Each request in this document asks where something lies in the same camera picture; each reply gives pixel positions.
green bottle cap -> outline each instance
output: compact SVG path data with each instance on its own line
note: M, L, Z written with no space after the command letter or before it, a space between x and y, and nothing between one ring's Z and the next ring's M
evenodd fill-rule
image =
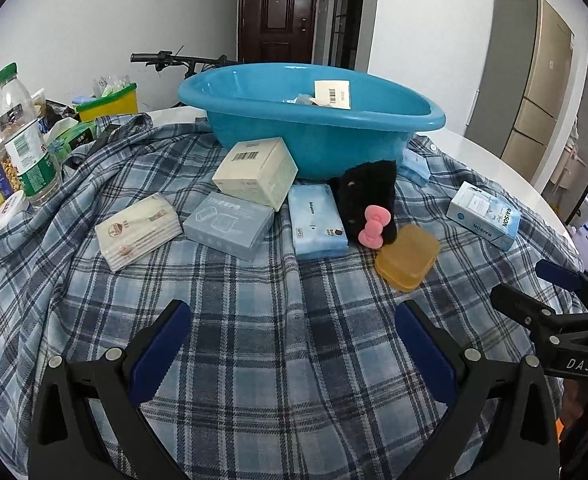
M0 85L4 85L7 81L18 75L18 67L15 63L7 65L0 70Z

dark red wooden door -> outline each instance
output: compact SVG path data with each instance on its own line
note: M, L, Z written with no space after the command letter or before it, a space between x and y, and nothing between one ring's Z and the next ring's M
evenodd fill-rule
M315 13L316 0L240 0L239 59L311 63Z

checkered fabric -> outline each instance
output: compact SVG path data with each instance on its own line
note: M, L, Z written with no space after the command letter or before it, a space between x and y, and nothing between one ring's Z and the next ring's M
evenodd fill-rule
M459 344L507 361L532 345L491 308L494 285L514 285L557 312L578 308L534 275L541 258L578 264L563 238L508 196L523 218L513 248L498 250L446 210L464 181L504 191L431 150L426 137L410 147L426 156L433 176L423 189L398 179L395 221L422 226L442 252L420 288L403 294L379 278L375 253L364 248L297 262L287 204L252 263L181 235L110 272L94 226L155 192L184 221L216 189L212 176L226 153L206 124L154 128L142 114L113 132L45 208L0 232L3 460L26 473L30 417L49 357L94 360L124 347L177 298L191 306L193 330L141 411L190 477L397 477L444 412L395 334L398 303L413 298ZM557 382L551 391L558 404ZM93 406L114 463L130 472ZM471 465L492 411L488 404L457 471Z

silver bolt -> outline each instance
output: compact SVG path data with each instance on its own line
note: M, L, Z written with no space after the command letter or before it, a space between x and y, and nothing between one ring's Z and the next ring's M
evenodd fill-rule
M468 348L467 350L465 350L465 359L467 359L468 361L480 361L481 360L481 352L479 352L476 348Z
M62 364L62 357L59 355L55 355L51 359L49 359L49 366L52 368L58 368Z
M105 357L107 361L118 361L122 354L123 351L120 348L110 348L105 352Z
M536 368L540 364L538 357L531 354L525 356L525 362L528 364L528 366L531 366L532 368Z

handlebar grip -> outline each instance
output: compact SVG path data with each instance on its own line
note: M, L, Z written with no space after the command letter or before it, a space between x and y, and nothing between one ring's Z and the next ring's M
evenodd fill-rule
M158 59L158 54L132 54L129 59L132 63L149 63Z

